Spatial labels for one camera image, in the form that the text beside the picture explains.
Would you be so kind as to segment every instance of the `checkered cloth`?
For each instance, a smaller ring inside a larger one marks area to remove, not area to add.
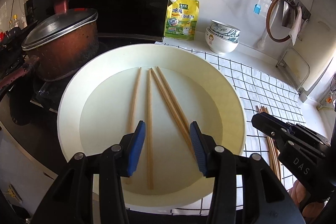
[[[283,122],[300,123],[305,125],[301,109],[297,104],[299,95],[297,91],[286,83],[269,76],[259,70],[241,63],[215,55],[210,50],[196,48],[183,48],[166,43],[156,44],[182,48],[207,60],[218,69],[231,85],[236,89],[240,97],[246,115],[246,143],[243,156],[249,157],[253,153],[259,153],[269,164],[269,149],[266,135],[252,126],[251,119],[257,113],[256,106],[265,106],[269,113]],[[283,165],[281,165],[284,187],[289,190],[293,187],[296,178]],[[183,214],[183,215],[208,215],[212,194],[197,202],[168,211],[155,211],[159,214]],[[241,175],[237,176],[237,202],[236,208],[243,208],[243,184]]]

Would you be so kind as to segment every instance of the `pot lid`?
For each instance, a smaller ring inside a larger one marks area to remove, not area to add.
[[[94,22],[98,17],[95,9],[76,8],[55,14],[37,25],[22,43],[24,51],[42,46],[85,24]]]

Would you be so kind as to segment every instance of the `lid knob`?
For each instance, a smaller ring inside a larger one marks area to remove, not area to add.
[[[55,14],[64,13],[68,10],[69,0],[52,0],[54,2]]]

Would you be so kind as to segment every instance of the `wooden chopstick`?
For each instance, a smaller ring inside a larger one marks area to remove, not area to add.
[[[148,87],[147,87],[147,187],[149,190],[154,189],[153,178],[153,136],[152,136],[152,86],[151,86],[152,74],[151,70],[148,70]]]
[[[263,106],[261,106],[260,109],[258,106],[256,107],[259,113],[268,111],[268,110],[266,111],[266,108]],[[277,162],[278,158],[276,156],[276,152],[274,149],[273,140],[269,136],[267,136],[267,143],[268,143],[268,148],[269,148],[269,165],[272,171],[277,176],[277,178],[280,180],[280,173],[279,173],[278,162]]]
[[[176,96],[174,95],[174,93],[173,93],[171,87],[169,86],[169,83],[168,83],[167,79],[165,78],[164,74],[162,73],[161,69],[159,67],[156,67],[156,68],[157,68],[157,71],[159,72],[159,75],[161,76],[161,79],[162,79],[164,85],[166,86],[166,89],[167,89],[167,91],[170,95],[171,100],[173,101],[173,103],[175,105],[175,109],[177,109],[177,112],[182,119],[184,127],[189,132],[189,122],[188,122],[187,117],[185,116],[185,114],[184,114]]]
[[[162,83],[160,82],[158,76],[156,75],[155,71],[153,70],[153,68],[151,68],[151,72],[153,74],[154,80],[157,84],[157,86],[159,87],[159,90],[161,92],[161,95],[163,96],[164,100],[166,101],[167,106],[169,107],[169,110],[171,112],[171,114],[173,115],[175,122],[177,123],[177,126],[179,127],[182,136],[190,150],[190,152],[193,154],[194,158],[195,154],[194,154],[194,149],[193,149],[193,145],[191,143],[191,139],[190,139],[190,135],[188,134],[188,131],[186,130],[186,128],[184,127],[181,118],[179,117],[179,114],[177,113],[176,109],[174,108],[174,105],[167,93],[167,91],[165,90],[164,86],[162,85]]]
[[[279,150],[277,150],[277,148],[275,147],[273,141],[272,141],[272,145],[273,145],[273,148],[274,148],[274,151],[275,151],[275,156],[276,156],[276,159],[277,159],[277,165],[278,165],[278,170],[279,170],[279,180],[281,181],[281,164],[280,164],[280,161],[279,161]]]
[[[128,133],[134,133],[134,112],[135,112],[135,107],[137,106],[137,94],[138,94],[138,89],[139,89],[139,82],[140,82],[140,75],[141,75],[141,70],[142,68],[139,68],[138,70],[138,75],[136,78],[134,90],[133,90],[133,97],[132,97],[132,103],[131,103],[131,109],[129,112],[129,120],[128,120]],[[132,178],[125,178],[125,183],[126,184],[131,184],[132,183]]]

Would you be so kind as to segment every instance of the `cooking pot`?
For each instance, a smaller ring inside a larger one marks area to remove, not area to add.
[[[63,79],[96,55],[97,10],[68,9],[68,0],[53,1],[55,15],[37,25],[21,45],[29,59],[0,81],[0,89],[33,71],[43,81]]]

